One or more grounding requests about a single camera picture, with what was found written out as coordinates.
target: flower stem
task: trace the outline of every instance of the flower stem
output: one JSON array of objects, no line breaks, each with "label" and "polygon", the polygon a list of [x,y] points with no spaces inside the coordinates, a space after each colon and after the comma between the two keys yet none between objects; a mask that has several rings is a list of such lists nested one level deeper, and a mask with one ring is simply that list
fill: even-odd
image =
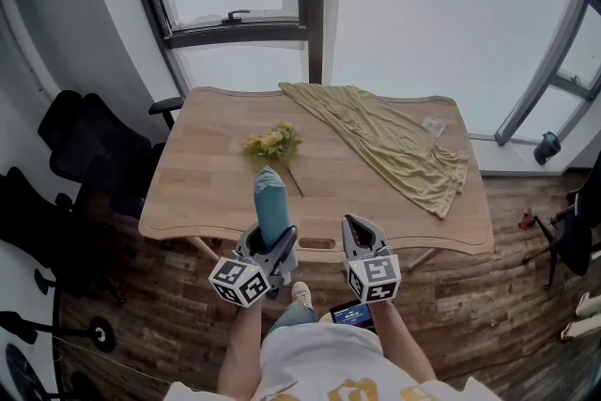
[{"label": "flower stem", "polygon": [[290,175],[290,177],[292,177],[292,180],[294,181],[294,185],[297,186],[297,189],[299,190],[300,195],[302,197],[304,197],[304,193],[302,192],[301,186],[299,185],[299,183],[297,182],[297,180],[294,179],[294,175],[292,174],[292,171],[290,170],[290,168],[285,163],[283,163],[281,159],[278,159],[278,161],[284,167],[284,169],[286,171],[288,171],[288,174]]}]

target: yellow cloth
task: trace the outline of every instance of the yellow cloth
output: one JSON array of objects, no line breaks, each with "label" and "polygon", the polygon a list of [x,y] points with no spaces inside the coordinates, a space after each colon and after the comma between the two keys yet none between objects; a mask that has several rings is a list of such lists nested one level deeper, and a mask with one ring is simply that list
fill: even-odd
[{"label": "yellow cloth", "polygon": [[455,193],[463,190],[466,156],[440,147],[424,126],[358,87],[279,86],[290,99],[333,127],[407,199],[444,219]]}]

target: white shirt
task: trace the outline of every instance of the white shirt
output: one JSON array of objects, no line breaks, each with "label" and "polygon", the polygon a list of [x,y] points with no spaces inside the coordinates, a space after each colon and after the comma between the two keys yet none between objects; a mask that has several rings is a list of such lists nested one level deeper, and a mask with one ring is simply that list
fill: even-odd
[{"label": "white shirt", "polygon": [[[440,381],[417,383],[383,357],[378,337],[344,324],[310,323],[278,328],[261,349],[261,401],[499,401],[473,378],[463,392]],[[224,401],[213,393],[195,393],[181,383],[165,401]]]}]

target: smartphone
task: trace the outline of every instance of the smartphone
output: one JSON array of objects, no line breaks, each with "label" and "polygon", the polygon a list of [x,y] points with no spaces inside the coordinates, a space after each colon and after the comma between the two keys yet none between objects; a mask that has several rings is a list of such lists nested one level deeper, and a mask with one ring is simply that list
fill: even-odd
[{"label": "smartphone", "polygon": [[376,332],[369,306],[358,300],[332,307],[330,308],[330,314],[336,324],[348,324],[349,326]]}]

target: chair armrest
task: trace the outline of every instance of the chair armrest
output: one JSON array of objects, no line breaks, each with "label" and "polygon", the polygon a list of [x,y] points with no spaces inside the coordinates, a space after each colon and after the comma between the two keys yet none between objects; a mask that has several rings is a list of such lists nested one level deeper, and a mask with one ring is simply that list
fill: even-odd
[{"label": "chair armrest", "polygon": [[159,100],[150,106],[148,113],[151,116],[154,116],[155,114],[176,111],[177,109],[181,109],[182,105],[184,105],[184,101],[185,99],[183,97],[172,97],[170,99]]},{"label": "chair armrest", "polygon": [[582,217],[582,196],[580,193],[576,193],[576,199],[574,199],[574,215]]}]

